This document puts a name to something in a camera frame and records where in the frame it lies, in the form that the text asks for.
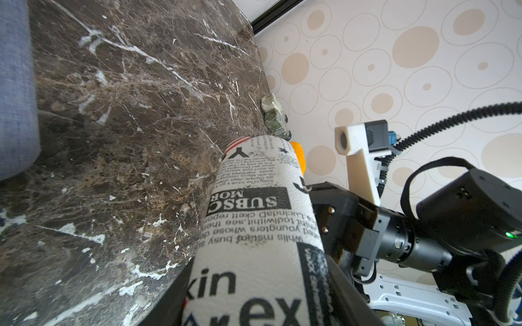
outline green bottle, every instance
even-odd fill
[[[284,121],[283,115],[281,115],[276,109],[265,113],[265,125],[276,137],[284,140],[290,140],[290,138],[292,138],[292,133],[288,129],[288,125]]]

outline black strap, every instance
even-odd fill
[[[467,168],[468,170],[471,170],[472,168],[475,168],[471,163],[466,161],[465,159],[461,158],[455,158],[453,156],[448,156],[446,158],[441,158],[440,160],[436,160],[430,163],[427,163],[423,166],[421,166],[417,171],[413,172],[408,180],[406,180],[406,183],[404,184],[404,189],[402,190],[402,196],[400,196],[400,206],[402,207],[402,211],[404,212],[404,215],[406,217],[415,220],[415,215],[413,215],[413,212],[411,211],[410,206],[410,185],[413,179],[420,173],[429,170],[434,167],[439,166],[462,166]]]

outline orange object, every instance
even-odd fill
[[[306,160],[304,159],[303,147],[296,141],[291,141],[290,144],[294,148],[295,156],[297,156],[297,160],[299,161],[299,165],[301,166],[301,171],[304,175],[304,172],[306,171]]]

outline small glass bottle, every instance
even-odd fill
[[[281,102],[279,102],[274,93],[270,93],[269,95],[261,99],[261,109],[263,109],[263,112],[265,112],[265,114],[272,110],[277,110],[279,114],[281,114],[284,117],[284,122],[288,122],[288,117],[285,113],[285,108],[281,105]]]
[[[281,115],[276,109],[265,113],[265,125],[270,129],[274,136],[284,140],[290,140],[290,138],[292,138],[292,133],[288,129],[288,125],[284,121],[283,115]]]

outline blue fabric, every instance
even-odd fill
[[[27,2],[0,0],[0,180],[40,153]]]

